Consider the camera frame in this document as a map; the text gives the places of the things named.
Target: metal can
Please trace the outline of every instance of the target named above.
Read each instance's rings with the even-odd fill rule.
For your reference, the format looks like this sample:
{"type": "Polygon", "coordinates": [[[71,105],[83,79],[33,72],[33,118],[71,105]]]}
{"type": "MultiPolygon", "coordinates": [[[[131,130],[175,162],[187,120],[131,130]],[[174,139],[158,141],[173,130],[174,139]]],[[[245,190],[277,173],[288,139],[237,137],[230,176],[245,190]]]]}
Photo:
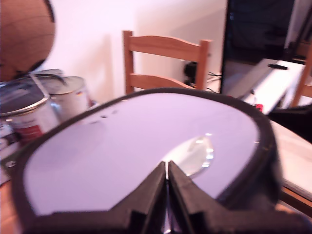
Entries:
{"type": "Polygon", "coordinates": [[[23,143],[58,126],[48,94],[31,78],[17,79],[0,87],[1,119],[21,135],[23,143]]]}
{"type": "MultiPolygon", "coordinates": [[[[0,124],[0,152],[1,160],[5,159],[20,148],[20,137],[14,133],[13,129],[7,124],[0,124]]],[[[0,183],[3,184],[10,179],[6,171],[0,169],[0,183]]]]}
{"type": "Polygon", "coordinates": [[[81,77],[45,76],[39,77],[39,80],[49,93],[62,122],[87,111],[93,105],[81,77]]]}

